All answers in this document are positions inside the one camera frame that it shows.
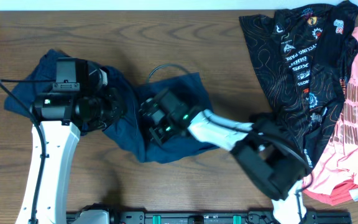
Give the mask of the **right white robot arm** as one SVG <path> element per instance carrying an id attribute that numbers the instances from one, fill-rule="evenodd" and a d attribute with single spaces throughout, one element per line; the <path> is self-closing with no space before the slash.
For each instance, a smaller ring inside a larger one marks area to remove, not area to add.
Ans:
<path id="1" fill-rule="evenodd" d="M 175 135 L 192 136 L 230 152 L 252 183 L 273 202 L 279 223 L 304 223 L 302 179 L 311 172 L 306 157 L 268 118 L 242 123 L 191 105 L 169 89 L 145 100 L 140 115 L 151 139 L 162 145 Z"/>

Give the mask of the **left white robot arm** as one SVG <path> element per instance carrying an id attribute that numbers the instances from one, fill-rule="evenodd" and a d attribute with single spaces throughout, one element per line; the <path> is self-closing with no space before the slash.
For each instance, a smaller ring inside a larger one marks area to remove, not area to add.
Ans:
<path id="1" fill-rule="evenodd" d="M 107 128 L 126 112 L 108 71 L 78 58 L 59 58 L 51 89 L 39 93 L 33 121 L 32 159 L 17 223 L 66 223 L 67 192 L 82 133 Z"/>

